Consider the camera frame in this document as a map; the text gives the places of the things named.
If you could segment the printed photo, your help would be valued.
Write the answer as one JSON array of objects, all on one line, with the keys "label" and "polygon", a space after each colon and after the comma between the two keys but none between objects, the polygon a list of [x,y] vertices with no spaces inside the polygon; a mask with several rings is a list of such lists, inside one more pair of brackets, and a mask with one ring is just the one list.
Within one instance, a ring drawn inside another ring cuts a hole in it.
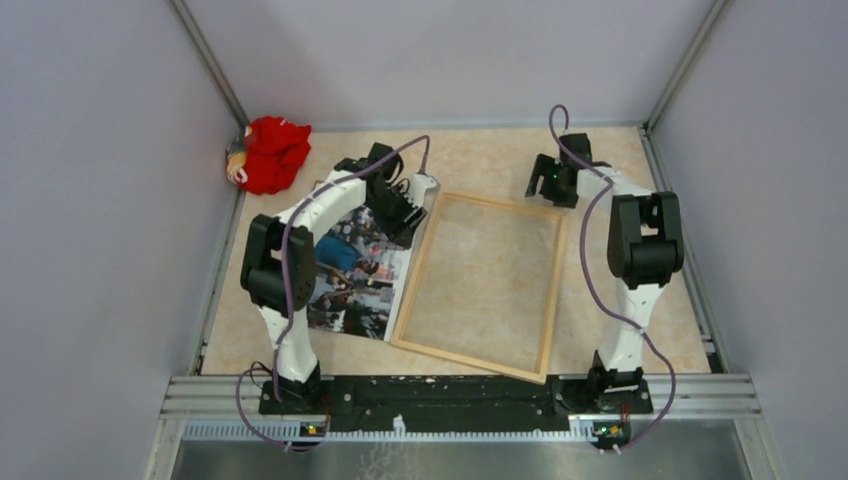
[{"label": "printed photo", "polygon": [[371,209],[340,218],[315,247],[311,329],[386,341],[394,327],[412,250],[389,240]]}]

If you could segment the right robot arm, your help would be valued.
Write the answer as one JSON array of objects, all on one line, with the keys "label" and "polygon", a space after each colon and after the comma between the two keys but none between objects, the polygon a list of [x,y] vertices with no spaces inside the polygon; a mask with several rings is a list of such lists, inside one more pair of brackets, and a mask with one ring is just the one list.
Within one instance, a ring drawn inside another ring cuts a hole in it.
[{"label": "right robot arm", "polygon": [[617,407],[649,404],[644,379],[644,351],[658,350],[650,338],[653,310],[684,263],[679,199],[670,191],[650,191],[609,164],[596,162],[584,133],[556,138],[558,157],[536,157],[526,189],[557,207],[588,201],[586,212],[607,213],[607,265],[616,280],[616,308],[600,299],[591,275],[584,275],[590,295],[612,324],[584,381],[562,395],[575,411],[612,412]]}]

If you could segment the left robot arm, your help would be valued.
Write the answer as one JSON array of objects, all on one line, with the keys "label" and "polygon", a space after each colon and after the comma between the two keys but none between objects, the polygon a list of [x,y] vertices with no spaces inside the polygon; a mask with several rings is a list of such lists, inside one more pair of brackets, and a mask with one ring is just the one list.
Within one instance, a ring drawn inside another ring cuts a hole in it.
[{"label": "left robot arm", "polygon": [[292,207],[250,223],[240,285],[261,314],[272,344],[270,397],[297,413],[319,404],[320,364],[313,351],[307,307],[316,285],[319,240],[358,207],[372,211],[390,241],[412,245],[426,218],[425,197],[438,181],[424,166],[396,179],[399,150],[373,144],[360,159],[345,158]]}]

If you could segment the red crumpled cloth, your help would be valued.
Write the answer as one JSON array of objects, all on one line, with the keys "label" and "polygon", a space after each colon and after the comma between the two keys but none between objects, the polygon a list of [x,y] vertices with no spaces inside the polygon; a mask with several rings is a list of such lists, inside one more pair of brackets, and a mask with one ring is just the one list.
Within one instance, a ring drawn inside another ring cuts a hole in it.
[{"label": "red crumpled cloth", "polygon": [[311,125],[284,117],[251,121],[226,149],[227,179],[254,195],[288,189],[310,153],[311,134]]}]

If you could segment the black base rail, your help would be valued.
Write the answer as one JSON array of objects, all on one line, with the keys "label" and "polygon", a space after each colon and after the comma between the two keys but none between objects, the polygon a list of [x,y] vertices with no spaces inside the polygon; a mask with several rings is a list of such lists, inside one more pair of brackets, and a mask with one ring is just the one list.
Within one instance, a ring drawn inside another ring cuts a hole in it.
[{"label": "black base rail", "polygon": [[313,415],[332,433],[389,431],[397,420],[411,433],[566,431],[570,416],[617,419],[651,414],[646,383],[605,393],[585,376],[550,375],[542,383],[493,375],[335,376],[307,387],[262,386],[262,415]]}]

